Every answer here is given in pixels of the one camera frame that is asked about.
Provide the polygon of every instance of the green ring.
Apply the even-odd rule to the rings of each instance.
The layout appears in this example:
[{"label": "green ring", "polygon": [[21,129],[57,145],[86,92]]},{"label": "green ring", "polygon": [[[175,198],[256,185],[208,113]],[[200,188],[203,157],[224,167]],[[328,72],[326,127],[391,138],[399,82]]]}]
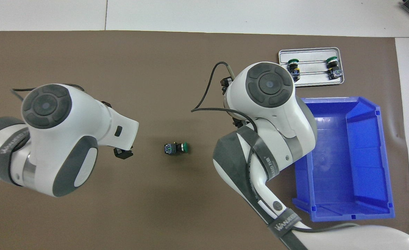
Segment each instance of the green ring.
[{"label": "green ring", "polygon": [[184,142],[184,143],[182,144],[182,149],[184,149],[184,152],[188,152],[188,151],[189,151],[189,148],[187,147],[187,142]]},{"label": "green ring", "polygon": [[332,59],[337,59],[337,57],[336,56],[330,57],[330,58],[326,59],[326,62],[329,62]]}]

